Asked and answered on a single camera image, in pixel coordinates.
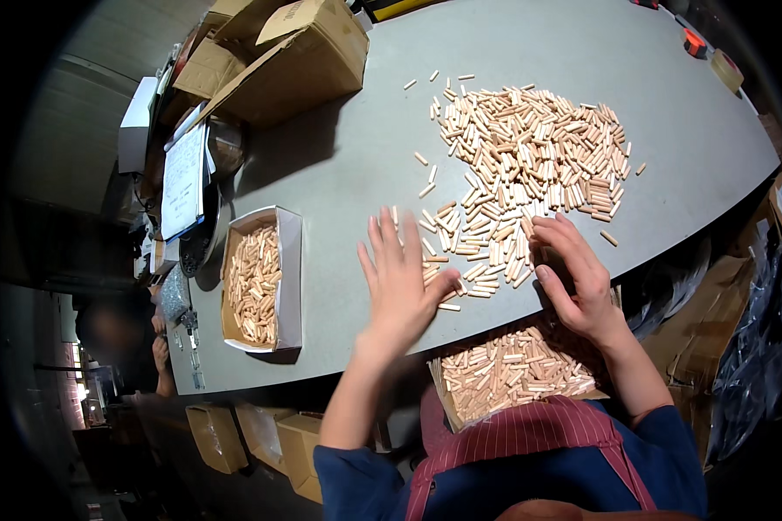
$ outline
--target worker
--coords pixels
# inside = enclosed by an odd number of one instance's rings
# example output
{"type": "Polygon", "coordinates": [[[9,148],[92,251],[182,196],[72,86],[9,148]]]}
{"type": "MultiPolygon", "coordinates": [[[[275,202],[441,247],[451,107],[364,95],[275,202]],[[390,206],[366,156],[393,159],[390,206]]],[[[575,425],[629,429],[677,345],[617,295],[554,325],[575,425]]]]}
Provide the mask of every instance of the worker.
{"type": "Polygon", "coordinates": [[[569,296],[548,266],[536,267],[539,282],[561,322],[602,353],[627,421],[613,419],[592,400],[558,395],[498,411],[452,434],[430,386],[420,408],[427,459],[404,484],[393,464],[365,447],[380,383],[432,321],[437,304],[458,287],[459,272],[441,270],[424,287],[414,216],[405,214],[403,248],[382,208],[379,220],[372,216],[368,223],[373,262],[364,244],[357,249],[370,322],[356,338],[313,452],[326,519],[706,516],[692,432],[612,305],[608,271],[562,214],[532,223],[532,243],[563,257],[576,294],[569,296]]]}
{"type": "Polygon", "coordinates": [[[98,298],[76,316],[76,336],[94,360],[116,366],[123,380],[121,394],[177,394],[165,319],[149,290],[98,298]]]}

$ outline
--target red object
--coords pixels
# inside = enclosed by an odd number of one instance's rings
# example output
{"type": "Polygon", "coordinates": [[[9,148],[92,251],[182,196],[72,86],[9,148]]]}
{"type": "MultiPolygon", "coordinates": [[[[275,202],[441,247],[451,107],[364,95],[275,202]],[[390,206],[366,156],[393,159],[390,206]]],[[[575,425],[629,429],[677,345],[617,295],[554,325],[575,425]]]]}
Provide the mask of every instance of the red object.
{"type": "Polygon", "coordinates": [[[436,474],[485,459],[532,454],[556,448],[596,447],[637,498],[643,510],[657,510],[646,485],[623,449],[623,437],[607,415],[588,403],[550,396],[511,407],[452,434],[443,424],[438,393],[429,387],[420,400],[420,428],[428,457],[411,478],[407,521],[420,521],[436,474]],[[535,429],[538,425],[547,429],[535,429]]]}
{"type": "Polygon", "coordinates": [[[684,29],[686,39],[684,40],[684,48],[693,57],[705,57],[706,56],[706,43],[700,39],[695,33],[689,29],[684,29]]]}
{"type": "Polygon", "coordinates": [[[730,68],[733,68],[734,71],[741,74],[741,71],[739,70],[739,66],[733,63],[733,60],[731,60],[730,57],[727,56],[727,53],[724,53],[724,51],[722,51],[721,56],[724,57],[724,61],[727,62],[727,65],[729,65],[730,68]]]}
{"type": "Polygon", "coordinates": [[[629,0],[629,2],[643,6],[648,7],[649,9],[657,9],[658,0],[629,0]]]}

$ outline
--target finger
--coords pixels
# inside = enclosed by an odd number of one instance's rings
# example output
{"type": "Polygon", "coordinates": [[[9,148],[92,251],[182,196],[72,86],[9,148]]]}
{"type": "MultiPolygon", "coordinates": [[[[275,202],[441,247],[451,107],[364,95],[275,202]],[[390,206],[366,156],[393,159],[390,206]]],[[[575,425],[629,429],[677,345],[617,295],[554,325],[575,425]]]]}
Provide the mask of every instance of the finger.
{"type": "Polygon", "coordinates": [[[537,241],[549,244],[562,256],[564,265],[568,267],[573,280],[586,280],[591,276],[591,270],[582,255],[582,252],[559,230],[539,226],[533,229],[533,236],[537,241]]]}
{"type": "Polygon", "coordinates": [[[403,235],[405,241],[405,263],[408,266],[420,267],[423,260],[422,248],[420,247],[420,233],[417,230],[417,223],[414,221],[414,214],[406,210],[403,215],[403,235]]]}
{"type": "Polygon", "coordinates": [[[368,239],[371,241],[371,248],[374,250],[374,262],[377,267],[377,273],[380,274],[385,269],[385,252],[383,248],[383,236],[379,233],[379,224],[376,216],[368,218],[368,239]]]}
{"type": "Polygon", "coordinates": [[[585,241],[585,237],[582,237],[580,231],[576,229],[567,217],[557,213],[555,218],[541,219],[539,224],[543,228],[556,230],[567,237],[576,246],[576,251],[584,258],[585,263],[591,270],[600,266],[600,261],[594,254],[594,250],[591,249],[591,246],[585,241]]]}
{"type": "Polygon", "coordinates": [[[576,229],[570,219],[557,213],[556,221],[563,227],[564,232],[568,235],[570,240],[580,249],[590,267],[597,267],[597,265],[601,264],[594,253],[594,249],[588,245],[588,241],[585,240],[585,237],[582,237],[582,234],[580,234],[580,231],[576,229]]]}
{"type": "Polygon", "coordinates": [[[542,285],[542,289],[547,294],[556,313],[564,323],[573,323],[579,317],[580,309],[571,299],[568,292],[565,291],[559,276],[548,266],[537,266],[536,277],[542,285]]]}
{"type": "Polygon", "coordinates": [[[387,206],[379,209],[379,227],[383,233],[383,246],[385,247],[385,261],[387,263],[400,264],[403,262],[403,247],[399,243],[397,229],[391,212],[387,206]]]}
{"type": "Polygon", "coordinates": [[[446,271],[442,272],[432,283],[426,288],[426,302],[428,309],[434,310],[438,307],[438,304],[446,294],[456,287],[458,287],[458,280],[460,278],[460,272],[450,267],[446,271]]]}
{"type": "Polygon", "coordinates": [[[362,266],[362,273],[365,274],[365,281],[368,282],[368,292],[374,297],[377,287],[377,269],[368,256],[368,249],[365,243],[359,241],[356,245],[356,256],[359,257],[359,264],[362,266]]]}

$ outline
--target right hand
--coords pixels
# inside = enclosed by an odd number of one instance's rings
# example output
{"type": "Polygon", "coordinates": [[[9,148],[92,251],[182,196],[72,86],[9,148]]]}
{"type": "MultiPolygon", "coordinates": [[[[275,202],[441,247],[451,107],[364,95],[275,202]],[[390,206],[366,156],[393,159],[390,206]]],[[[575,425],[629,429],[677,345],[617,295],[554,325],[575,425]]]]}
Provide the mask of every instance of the right hand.
{"type": "Polygon", "coordinates": [[[629,328],[623,311],[611,302],[608,270],[580,232],[562,214],[553,219],[534,217],[533,242],[552,246],[573,276],[576,294],[571,297],[550,267],[536,267],[536,277],[562,323],[600,350],[612,348],[629,328]]]}

